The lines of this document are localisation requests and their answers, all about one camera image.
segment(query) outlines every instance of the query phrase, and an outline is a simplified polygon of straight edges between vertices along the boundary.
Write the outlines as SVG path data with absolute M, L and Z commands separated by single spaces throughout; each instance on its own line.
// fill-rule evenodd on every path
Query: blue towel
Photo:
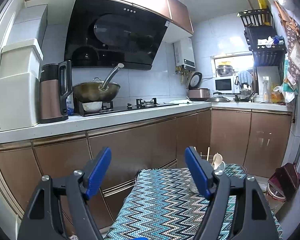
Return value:
M 248 71 L 246 71 L 246 70 L 239 71 L 238 78 L 239 78 L 239 83 L 240 83 L 241 87 L 243 87 L 243 84 L 247 84 L 249 86 L 252 85 L 253 77 Z

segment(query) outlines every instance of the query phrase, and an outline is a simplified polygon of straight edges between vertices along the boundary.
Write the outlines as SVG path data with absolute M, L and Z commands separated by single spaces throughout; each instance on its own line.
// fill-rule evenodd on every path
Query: blue gripper pad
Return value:
M 209 200 L 211 197 L 209 188 L 213 185 L 212 166 L 206 160 L 202 160 L 193 147 L 186 149 L 185 160 L 200 195 Z
M 98 193 L 99 187 L 111 162 L 111 150 L 104 147 L 94 160 L 89 161 L 83 168 L 83 185 L 86 189 L 84 196 L 87 200 Z

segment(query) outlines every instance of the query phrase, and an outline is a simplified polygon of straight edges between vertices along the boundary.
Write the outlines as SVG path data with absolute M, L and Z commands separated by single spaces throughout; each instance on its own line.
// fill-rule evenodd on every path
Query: window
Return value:
M 252 55 L 215 58 L 214 59 L 215 69 L 219 65 L 224 65 L 224 63 L 222 62 L 227 62 L 226 65 L 231 65 L 234 68 L 234 72 L 238 73 L 239 71 L 242 70 L 247 70 L 249 72 L 252 72 L 254 61 Z

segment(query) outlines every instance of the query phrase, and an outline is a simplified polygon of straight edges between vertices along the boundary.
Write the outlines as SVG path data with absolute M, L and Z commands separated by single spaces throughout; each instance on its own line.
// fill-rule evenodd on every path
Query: electric kettle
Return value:
M 41 123 L 69 118 L 66 100 L 72 92 L 71 61 L 42 66 L 40 76 Z

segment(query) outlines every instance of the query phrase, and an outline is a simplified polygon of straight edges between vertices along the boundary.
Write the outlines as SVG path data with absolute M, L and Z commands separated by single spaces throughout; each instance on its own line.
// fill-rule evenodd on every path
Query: gas stove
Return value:
M 82 103 L 80 101 L 75 102 L 75 112 L 80 114 L 81 116 L 93 116 L 100 114 L 109 114 L 109 113 L 118 113 L 118 112 L 126 112 L 140 109 L 149 109 L 156 108 L 162 106 L 176 106 L 178 104 L 158 104 L 157 98 L 152 98 L 150 101 L 145 101 L 143 99 L 137 99 L 136 104 L 128 103 L 127 106 L 118 106 L 114 107 L 113 102 L 103 102 L 102 108 L 99 111 L 87 112 L 83 109 Z

